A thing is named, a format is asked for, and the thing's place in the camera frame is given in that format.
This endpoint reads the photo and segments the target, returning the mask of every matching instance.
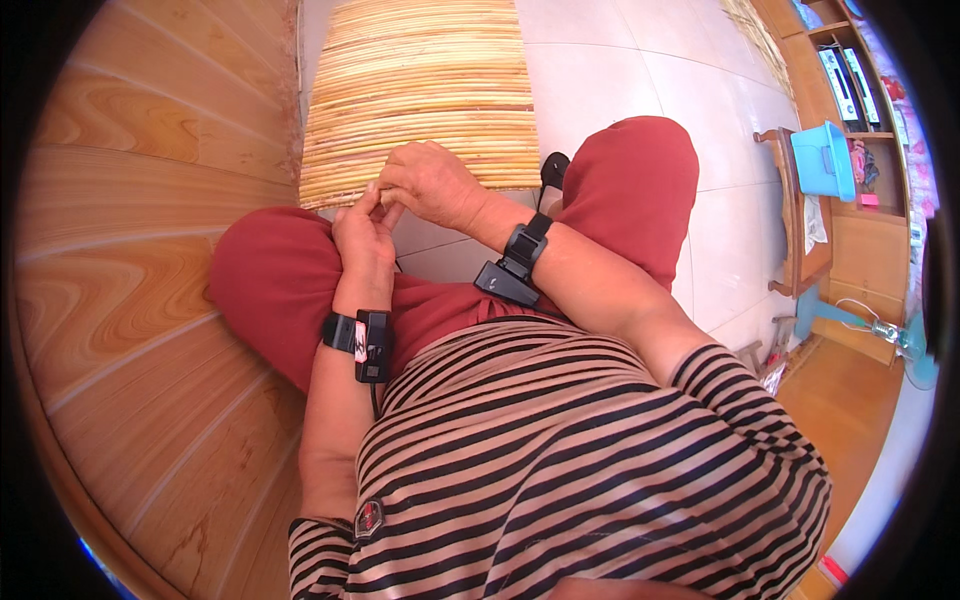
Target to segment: shirt logo patch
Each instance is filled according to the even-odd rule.
[[[383,525],[383,504],[376,498],[364,502],[353,522],[353,535],[368,540]]]

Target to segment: black shoe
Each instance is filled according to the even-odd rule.
[[[540,187],[540,197],[537,198],[537,211],[540,210],[540,201],[543,200],[543,192],[547,185],[559,190],[564,189],[564,173],[568,166],[570,166],[570,159],[562,152],[551,153],[543,162],[540,168],[540,181],[543,185]]]

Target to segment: red pants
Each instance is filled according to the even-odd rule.
[[[614,123],[587,138],[570,163],[557,221],[669,290],[699,169],[690,137],[677,123],[650,116]],[[306,392],[341,270],[326,219],[292,206],[264,208],[233,224],[217,244],[210,294],[237,336]],[[449,333],[516,314],[536,313],[471,283],[396,274],[392,373]]]

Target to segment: black and tan striped shirt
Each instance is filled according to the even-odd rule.
[[[561,578],[779,598],[814,561],[820,454],[721,346],[661,388],[624,342],[507,317],[425,348],[357,457],[357,507],[299,518],[293,598],[536,598]]]

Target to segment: hand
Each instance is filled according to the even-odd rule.
[[[461,232],[490,193],[460,158],[434,141],[394,148],[376,185],[384,204],[403,204],[424,221]]]
[[[341,208],[333,219],[333,243],[340,252],[344,276],[350,278],[393,278],[396,249],[391,233],[403,214],[403,205],[385,209],[373,181],[360,200]]]

